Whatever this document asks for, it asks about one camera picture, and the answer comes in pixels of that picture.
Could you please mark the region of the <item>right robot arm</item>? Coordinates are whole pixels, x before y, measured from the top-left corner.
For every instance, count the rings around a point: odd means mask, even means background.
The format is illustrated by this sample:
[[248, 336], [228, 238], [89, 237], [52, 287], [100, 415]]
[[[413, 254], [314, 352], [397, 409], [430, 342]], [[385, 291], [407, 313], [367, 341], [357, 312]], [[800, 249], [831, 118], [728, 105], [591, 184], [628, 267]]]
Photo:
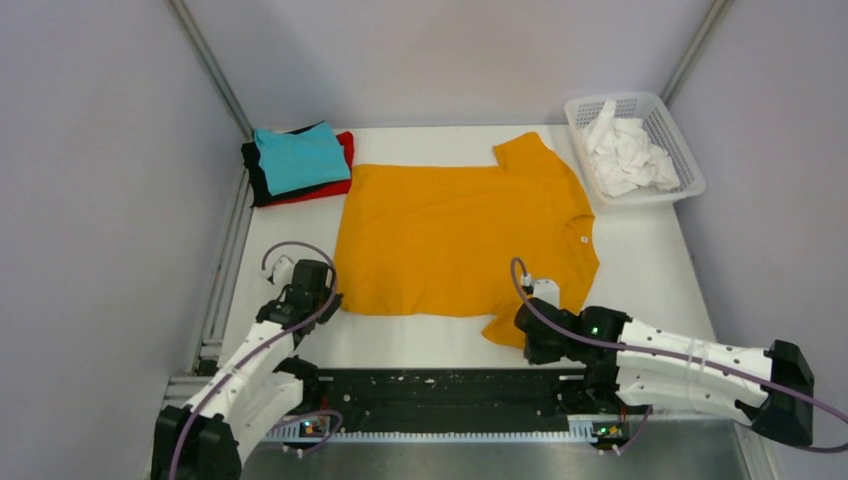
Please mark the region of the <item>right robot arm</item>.
[[584, 365], [582, 389], [600, 412], [619, 407], [688, 410], [731, 419], [792, 447], [813, 443], [815, 376], [794, 343], [768, 349], [729, 346], [655, 328], [591, 306], [578, 314], [532, 298], [514, 320], [525, 359]]

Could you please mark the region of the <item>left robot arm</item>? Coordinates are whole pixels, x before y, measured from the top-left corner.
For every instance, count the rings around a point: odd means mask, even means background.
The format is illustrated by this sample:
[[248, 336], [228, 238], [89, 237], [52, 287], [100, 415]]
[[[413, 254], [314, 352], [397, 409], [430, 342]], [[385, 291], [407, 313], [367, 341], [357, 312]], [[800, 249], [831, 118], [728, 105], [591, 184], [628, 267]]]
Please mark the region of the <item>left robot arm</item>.
[[237, 479], [279, 420], [319, 404], [317, 382], [280, 366], [340, 307], [335, 269], [324, 261], [283, 256], [270, 280], [280, 285], [279, 296], [259, 308], [229, 360], [182, 406], [159, 413], [150, 478]]

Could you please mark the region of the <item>orange t shirt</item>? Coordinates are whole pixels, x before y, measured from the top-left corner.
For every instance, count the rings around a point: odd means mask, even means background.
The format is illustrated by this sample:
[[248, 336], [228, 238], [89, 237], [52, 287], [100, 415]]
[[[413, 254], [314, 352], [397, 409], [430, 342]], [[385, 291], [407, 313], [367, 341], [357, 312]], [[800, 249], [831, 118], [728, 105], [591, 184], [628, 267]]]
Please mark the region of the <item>orange t shirt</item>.
[[488, 316], [483, 336], [522, 347], [513, 258], [584, 305], [600, 262], [594, 214], [574, 171], [535, 132], [493, 149], [490, 167], [353, 170], [334, 262], [354, 314]]

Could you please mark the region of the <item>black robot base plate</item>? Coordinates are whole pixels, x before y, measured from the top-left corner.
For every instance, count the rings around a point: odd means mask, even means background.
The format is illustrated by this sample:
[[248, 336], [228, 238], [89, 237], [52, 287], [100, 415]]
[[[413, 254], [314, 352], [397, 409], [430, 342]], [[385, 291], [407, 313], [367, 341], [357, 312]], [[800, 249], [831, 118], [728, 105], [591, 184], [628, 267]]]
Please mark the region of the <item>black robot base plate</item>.
[[592, 397], [581, 369], [320, 368], [294, 411], [331, 409], [348, 433], [563, 432], [578, 415], [633, 419], [642, 406]]

